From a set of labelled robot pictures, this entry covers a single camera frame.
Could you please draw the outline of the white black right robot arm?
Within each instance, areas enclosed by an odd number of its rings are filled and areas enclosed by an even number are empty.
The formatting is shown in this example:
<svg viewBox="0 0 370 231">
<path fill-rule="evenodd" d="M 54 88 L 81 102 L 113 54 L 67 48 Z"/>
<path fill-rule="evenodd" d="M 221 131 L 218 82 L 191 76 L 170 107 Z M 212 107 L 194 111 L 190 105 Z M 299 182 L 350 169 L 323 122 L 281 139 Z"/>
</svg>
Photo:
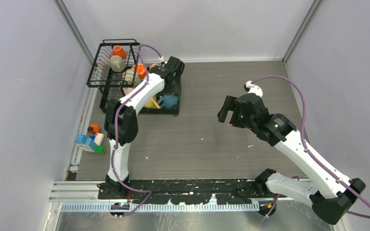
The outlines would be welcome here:
<svg viewBox="0 0 370 231">
<path fill-rule="evenodd" d="M 306 141 L 301 141 L 297 127 L 283 114 L 269 113 L 260 96 L 226 96 L 217 114 L 218 121 L 224 122 L 229 111 L 233 113 L 229 121 L 232 126 L 251 130 L 311 179 L 310 183 L 300 182 L 267 168 L 255 178 L 259 196 L 285 195 L 308 205 L 321 220 L 335 225 L 356 202 L 354 193 L 362 193 L 366 188 L 361 179 L 340 173 Z"/>
</svg>

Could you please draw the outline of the yellow mug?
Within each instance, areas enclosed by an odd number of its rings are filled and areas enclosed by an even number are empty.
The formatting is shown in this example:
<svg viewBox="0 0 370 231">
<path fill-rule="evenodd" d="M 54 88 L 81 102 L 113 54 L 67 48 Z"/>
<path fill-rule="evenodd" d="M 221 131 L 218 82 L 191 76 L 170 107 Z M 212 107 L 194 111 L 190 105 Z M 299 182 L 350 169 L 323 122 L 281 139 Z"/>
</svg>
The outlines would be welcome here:
<svg viewBox="0 0 370 231">
<path fill-rule="evenodd" d="M 145 105 L 144 108 L 148 109 L 160 109 L 160 105 L 157 101 L 156 96 L 153 96 Z"/>
</svg>

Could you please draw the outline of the blue floral mug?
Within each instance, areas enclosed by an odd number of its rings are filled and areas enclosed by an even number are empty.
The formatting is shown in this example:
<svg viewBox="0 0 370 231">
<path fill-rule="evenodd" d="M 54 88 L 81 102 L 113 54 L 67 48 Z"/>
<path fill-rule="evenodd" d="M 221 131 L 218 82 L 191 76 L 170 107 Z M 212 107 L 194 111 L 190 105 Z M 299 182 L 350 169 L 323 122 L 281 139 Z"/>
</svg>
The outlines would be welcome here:
<svg viewBox="0 0 370 231">
<path fill-rule="evenodd" d="M 164 94 L 158 99 L 161 108 L 175 109 L 178 107 L 179 97 L 177 95 Z"/>
</svg>

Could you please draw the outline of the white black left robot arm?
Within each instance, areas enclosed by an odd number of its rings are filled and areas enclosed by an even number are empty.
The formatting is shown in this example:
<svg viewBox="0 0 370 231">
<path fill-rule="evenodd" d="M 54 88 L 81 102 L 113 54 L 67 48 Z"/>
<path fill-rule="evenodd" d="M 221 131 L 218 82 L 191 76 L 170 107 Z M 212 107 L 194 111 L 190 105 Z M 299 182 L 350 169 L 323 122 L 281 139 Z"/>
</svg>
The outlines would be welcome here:
<svg viewBox="0 0 370 231">
<path fill-rule="evenodd" d="M 132 92 L 108 102 L 104 129 L 110 143 L 110 167 L 105 182 L 98 185 L 100 199 L 123 199 L 128 195 L 128 160 L 139 130 L 137 116 L 153 96 L 175 84 L 184 68 L 183 61 L 171 56 L 164 64 L 150 68 Z"/>
</svg>

